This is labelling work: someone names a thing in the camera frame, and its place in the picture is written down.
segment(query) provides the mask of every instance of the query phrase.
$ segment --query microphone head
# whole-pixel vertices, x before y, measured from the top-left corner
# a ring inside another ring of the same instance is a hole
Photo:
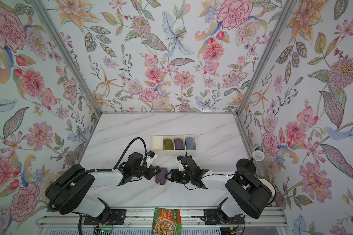
[[[262,161],[264,159],[264,153],[262,151],[256,150],[252,153],[252,157],[255,161]]]

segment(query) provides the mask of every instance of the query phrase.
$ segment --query white storage box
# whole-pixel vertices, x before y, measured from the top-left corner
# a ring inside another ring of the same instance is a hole
[[[155,152],[158,156],[184,156],[186,154],[186,138],[191,137],[193,139],[193,145],[195,149],[189,149],[187,155],[193,155],[196,153],[196,140],[194,135],[161,135],[153,136],[152,139],[152,151]],[[178,150],[164,150],[163,141],[165,139],[170,139],[173,142],[175,148],[175,139],[181,139],[183,141],[184,149]]]

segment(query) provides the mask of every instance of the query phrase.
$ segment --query gray marble vein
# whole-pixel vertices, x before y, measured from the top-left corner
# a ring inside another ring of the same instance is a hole
[[[151,150],[156,135],[195,135],[197,152],[192,157],[202,169],[230,172],[246,158],[232,114],[128,114],[102,115],[80,164],[86,169],[112,168],[127,144],[135,137],[145,140]],[[144,153],[141,141],[135,141],[123,161],[133,152]],[[160,156],[152,165],[177,168],[177,156]],[[102,186],[91,189],[89,195],[100,197],[110,206],[217,206],[230,194],[218,189],[187,190],[184,185],[155,179],[127,183],[123,186]]]

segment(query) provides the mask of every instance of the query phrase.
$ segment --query metal corner post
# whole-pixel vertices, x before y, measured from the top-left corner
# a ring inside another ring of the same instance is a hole
[[[72,59],[69,50],[67,49],[63,39],[61,38],[59,31],[56,29],[56,26],[52,21],[50,15],[48,14],[46,7],[43,5],[42,0],[30,0],[30,3],[33,5],[34,10],[38,13],[38,17],[45,29],[49,32],[51,39],[54,41],[54,43],[60,50],[62,57],[65,59],[66,65],[72,70],[72,73],[76,78],[81,90],[85,93],[90,106],[100,117],[102,114],[102,110],[98,106],[93,94],[90,92],[89,87],[80,72],[80,69],[77,67],[74,60]]]
[[[239,107],[236,109],[236,114],[237,117],[240,116],[240,114],[243,112],[245,109],[249,98],[251,97],[251,94],[259,80],[260,75],[262,74],[264,68],[267,66],[268,60],[272,54],[273,49],[276,47],[277,40],[279,36],[281,35],[283,29],[285,28],[285,25],[287,23],[287,20],[295,6],[295,4],[298,2],[298,0],[286,0],[284,7],[281,10],[280,13],[280,18],[278,19],[275,27],[274,27],[274,32],[273,36],[271,37],[270,41],[268,42],[267,47],[264,50],[264,53],[262,57],[260,57],[259,65],[255,70],[254,76],[251,79],[250,85],[245,93],[244,98],[242,99],[242,102],[240,103]]]

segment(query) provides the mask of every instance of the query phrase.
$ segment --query purple rolled cloth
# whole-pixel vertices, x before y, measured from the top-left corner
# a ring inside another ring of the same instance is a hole
[[[155,182],[160,185],[164,185],[166,183],[166,174],[167,174],[167,168],[165,167],[159,167],[157,166],[158,169],[161,170],[156,176],[155,176]]]
[[[175,143],[175,150],[184,149],[184,145],[183,145],[183,140],[182,139],[175,139],[174,143]]]

